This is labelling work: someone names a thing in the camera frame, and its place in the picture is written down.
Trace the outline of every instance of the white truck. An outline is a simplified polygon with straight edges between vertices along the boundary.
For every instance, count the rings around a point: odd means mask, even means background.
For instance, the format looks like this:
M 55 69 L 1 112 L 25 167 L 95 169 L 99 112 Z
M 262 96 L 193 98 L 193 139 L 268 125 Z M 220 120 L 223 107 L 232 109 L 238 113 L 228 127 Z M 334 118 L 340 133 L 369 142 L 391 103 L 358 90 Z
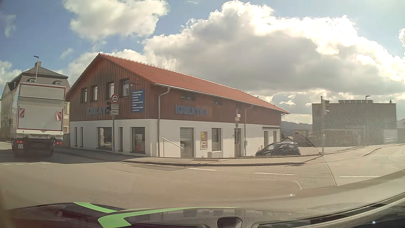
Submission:
M 13 98 L 9 120 L 15 157 L 53 155 L 62 144 L 66 86 L 20 82 Z

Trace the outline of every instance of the wooden facade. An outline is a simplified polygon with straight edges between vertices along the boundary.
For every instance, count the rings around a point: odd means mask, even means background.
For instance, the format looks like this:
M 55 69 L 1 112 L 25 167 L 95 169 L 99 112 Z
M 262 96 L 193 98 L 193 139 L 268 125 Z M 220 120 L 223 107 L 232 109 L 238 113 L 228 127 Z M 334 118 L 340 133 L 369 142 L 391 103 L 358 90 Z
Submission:
M 122 82 L 129 79 L 129 96 L 122 96 Z M 71 89 L 68 94 L 70 101 L 70 120 L 87 121 L 87 120 L 110 120 L 109 114 L 87 115 L 88 108 L 106 106 L 110 100 L 107 97 L 107 85 L 114 82 L 114 92 L 120 96 L 119 115 L 116 119 L 157 119 L 158 118 L 158 96 L 167 91 L 167 88 L 156 86 L 149 80 L 136 75 L 105 58 L 96 58 L 88 67 L 86 72 L 77 82 L 77 85 Z M 97 100 L 92 101 L 92 88 L 98 87 Z M 82 100 L 82 90 L 87 88 L 87 101 Z M 131 91 L 144 90 L 145 104 L 143 112 L 131 111 Z M 209 95 L 192 93 L 193 99 L 184 99 L 182 96 L 186 91 L 171 89 L 168 94 L 161 96 L 161 119 L 173 120 L 194 120 L 234 123 L 235 116 L 241 115 L 240 123 L 244 123 L 244 113 L 250 104 L 237 102 L 229 99 L 216 98 Z M 176 105 L 191 106 L 204 108 L 208 110 L 208 115 L 186 115 L 177 114 Z M 247 123 L 276 125 L 281 122 L 281 112 L 278 110 L 254 106 L 247 110 Z

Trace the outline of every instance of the black car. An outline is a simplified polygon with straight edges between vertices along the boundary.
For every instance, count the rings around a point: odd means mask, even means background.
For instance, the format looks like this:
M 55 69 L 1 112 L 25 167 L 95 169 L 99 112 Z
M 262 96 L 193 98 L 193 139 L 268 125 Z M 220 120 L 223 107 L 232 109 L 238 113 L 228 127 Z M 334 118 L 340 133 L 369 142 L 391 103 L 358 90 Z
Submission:
M 301 155 L 296 142 L 274 142 L 256 152 L 256 157 Z

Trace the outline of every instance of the sky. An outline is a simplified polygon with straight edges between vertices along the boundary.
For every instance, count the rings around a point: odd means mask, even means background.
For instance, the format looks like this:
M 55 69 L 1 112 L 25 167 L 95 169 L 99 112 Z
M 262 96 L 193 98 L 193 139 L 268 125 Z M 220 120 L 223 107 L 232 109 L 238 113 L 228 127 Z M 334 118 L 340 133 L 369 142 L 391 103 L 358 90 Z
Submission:
M 73 84 L 98 52 L 240 89 L 311 123 L 320 96 L 397 103 L 403 0 L 0 0 L 0 92 L 34 66 Z

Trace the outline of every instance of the circular road sign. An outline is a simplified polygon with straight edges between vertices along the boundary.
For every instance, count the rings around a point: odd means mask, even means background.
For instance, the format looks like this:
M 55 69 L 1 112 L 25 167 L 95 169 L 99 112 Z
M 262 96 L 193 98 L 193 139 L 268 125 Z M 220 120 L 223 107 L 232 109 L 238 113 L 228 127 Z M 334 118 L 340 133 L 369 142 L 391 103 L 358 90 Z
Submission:
M 112 102 L 113 104 L 117 104 L 118 101 L 119 101 L 118 95 L 117 95 L 117 94 L 113 94 L 113 95 L 111 96 L 111 102 Z

